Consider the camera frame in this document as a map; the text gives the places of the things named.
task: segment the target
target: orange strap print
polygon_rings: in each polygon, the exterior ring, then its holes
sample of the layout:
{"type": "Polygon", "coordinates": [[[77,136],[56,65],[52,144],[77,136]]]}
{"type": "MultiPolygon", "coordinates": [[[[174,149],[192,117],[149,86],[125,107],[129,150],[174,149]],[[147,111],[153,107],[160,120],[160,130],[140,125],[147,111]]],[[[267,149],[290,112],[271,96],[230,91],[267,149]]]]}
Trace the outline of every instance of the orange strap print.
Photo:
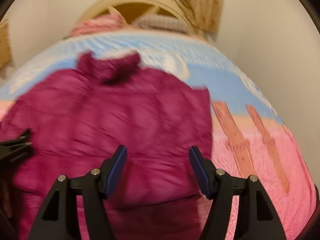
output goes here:
{"type": "Polygon", "coordinates": [[[288,194],[290,190],[290,182],[281,164],[279,153],[276,148],[275,140],[270,136],[269,132],[264,127],[261,117],[258,114],[257,110],[253,106],[246,106],[246,107],[254,125],[256,126],[257,130],[260,132],[262,136],[263,143],[267,147],[269,156],[272,159],[273,166],[277,172],[278,178],[281,181],[282,187],[286,192],[286,194],[288,194]]]}
{"type": "Polygon", "coordinates": [[[247,178],[255,174],[248,141],[244,139],[238,129],[227,104],[225,102],[212,101],[212,106],[225,135],[229,139],[228,147],[233,152],[241,176],[247,178]]]}

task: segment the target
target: metal screw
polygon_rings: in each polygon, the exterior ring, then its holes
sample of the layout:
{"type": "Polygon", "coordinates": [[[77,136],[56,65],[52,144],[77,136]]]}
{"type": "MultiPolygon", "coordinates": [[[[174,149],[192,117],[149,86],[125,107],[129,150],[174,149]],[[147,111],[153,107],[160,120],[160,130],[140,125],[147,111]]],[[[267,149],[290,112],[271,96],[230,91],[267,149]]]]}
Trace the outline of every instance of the metal screw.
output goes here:
{"type": "Polygon", "coordinates": [[[100,170],[97,169],[97,168],[95,168],[95,169],[93,169],[93,170],[91,171],[91,174],[92,174],[92,175],[98,175],[99,173],[100,173],[100,170]]]}
{"type": "Polygon", "coordinates": [[[225,172],[223,169],[217,169],[217,170],[216,170],[216,173],[217,173],[219,176],[222,176],[222,175],[224,175],[226,172],[225,172]]]}
{"type": "Polygon", "coordinates": [[[60,175],[60,176],[58,177],[58,181],[63,182],[63,181],[66,180],[66,178],[67,178],[67,176],[62,174],[62,175],[60,175]]]}
{"type": "Polygon", "coordinates": [[[249,179],[250,179],[252,182],[258,181],[258,177],[257,177],[256,175],[250,175],[249,179]]]}

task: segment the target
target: pink pillow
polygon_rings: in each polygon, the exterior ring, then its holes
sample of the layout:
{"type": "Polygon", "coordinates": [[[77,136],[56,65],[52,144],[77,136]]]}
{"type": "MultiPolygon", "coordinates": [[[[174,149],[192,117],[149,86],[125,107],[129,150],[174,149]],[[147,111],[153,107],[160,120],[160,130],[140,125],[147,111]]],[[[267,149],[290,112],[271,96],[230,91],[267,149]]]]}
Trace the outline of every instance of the pink pillow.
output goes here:
{"type": "Polygon", "coordinates": [[[90,19],[77,24],[70,32],[70,37],[93,34],[98,32],[113,31],[121,29],[125,20],[120,13],[105,14],[95,19],[90,19]]]}

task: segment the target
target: printed bedspread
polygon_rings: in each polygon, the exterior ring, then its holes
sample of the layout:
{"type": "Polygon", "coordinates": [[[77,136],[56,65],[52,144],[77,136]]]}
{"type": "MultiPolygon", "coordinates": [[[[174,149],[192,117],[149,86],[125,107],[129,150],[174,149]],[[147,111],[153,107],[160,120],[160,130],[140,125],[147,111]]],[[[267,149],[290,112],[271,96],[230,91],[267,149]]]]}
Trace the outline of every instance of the printed bedspread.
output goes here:
{"type": "MultiPolygon", "coordinates": [[[[50,73],[76,65],[79,54],[117,57],[136,50],[141,66],[163,69],[193,87],[208,87],[212,105],[212,161],[230,175],[256,174],[294,239],[311,217],[316,193],[294,137],[255,84],[204,41],[161,32],[119,31],[61,41],[21,67],[0,89],[0,119],[15,99],[50,73]]],[[[203,226],[211,202],[198,200],[203,226]]],[[[235,231],[238,198],[226,239],[235,231]]]]}

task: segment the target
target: dark maroon fabric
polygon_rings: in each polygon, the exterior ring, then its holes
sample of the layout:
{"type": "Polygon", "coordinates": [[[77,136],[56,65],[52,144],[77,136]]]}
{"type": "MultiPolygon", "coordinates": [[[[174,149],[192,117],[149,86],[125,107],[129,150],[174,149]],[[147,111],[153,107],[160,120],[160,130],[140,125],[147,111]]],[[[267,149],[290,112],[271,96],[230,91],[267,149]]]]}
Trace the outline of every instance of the dark maroon fabric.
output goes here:
{"type": "MultiPolygon", "coordinates": [[[[31,128],[35,156],[13,177],[19,236],[27,239],[45,195],[60,174],[82,176],[118,145],[128,160],[105,207],[117,239],[196,239],[199,191],[188,160],[212,147],[209,92],[163,71],[83,55],[76,70],[58,71],[21,96],[3,119],[0,139],[31,128]]],[[[81,199],[79,221],[88,239],[81,199]]]]}

